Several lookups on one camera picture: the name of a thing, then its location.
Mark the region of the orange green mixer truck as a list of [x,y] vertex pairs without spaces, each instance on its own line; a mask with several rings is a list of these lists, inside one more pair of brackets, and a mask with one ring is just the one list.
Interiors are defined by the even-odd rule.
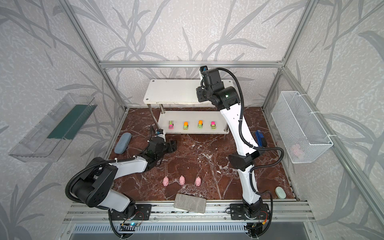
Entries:
[[203,128],[203,121],[202,120],[199,120],[198,122],[198,129],[202,129]]

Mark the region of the orange green toy truck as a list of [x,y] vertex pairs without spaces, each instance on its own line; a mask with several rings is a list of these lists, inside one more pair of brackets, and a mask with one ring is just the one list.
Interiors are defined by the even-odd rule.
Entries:
[[189,122],[184,122],[183,130],[188,130],[188,129],[189,129]]

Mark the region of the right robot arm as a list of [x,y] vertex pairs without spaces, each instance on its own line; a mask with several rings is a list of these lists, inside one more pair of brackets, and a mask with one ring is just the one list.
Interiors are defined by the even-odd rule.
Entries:
[[[244,96],[236,76],[225,68],[208,69],[202,66],[199,69],[201,83],[196,88],[200,103],[210,102],[224,117],[235,140],[237,152],[229,156],[229,160],[238,170],[243,191],[243,205],[248,215],[261,210],[263,200],[261,196],[270,191],[259,192],[257,189],[255,170],[273,167],[279,164],[285,156],[280,147],[264,148],[257,145],[244,117]],[[280,156],[275,163],[256,166],[254,160],[266,151],[278,151]]]

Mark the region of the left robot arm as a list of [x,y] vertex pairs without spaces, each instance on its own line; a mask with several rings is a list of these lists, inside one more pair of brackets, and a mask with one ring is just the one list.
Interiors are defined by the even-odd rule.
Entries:
[[177,141],[166,142],[162,137],[149,140],[148,146],[137,156],[122,160],[94,158],[67,183],[65,194],[73,202],[90,208],[110,209],[130,216],[135,211],[135,201],[113,190],[118,178],[150,171],[161,163],[166,154],[177,150]]

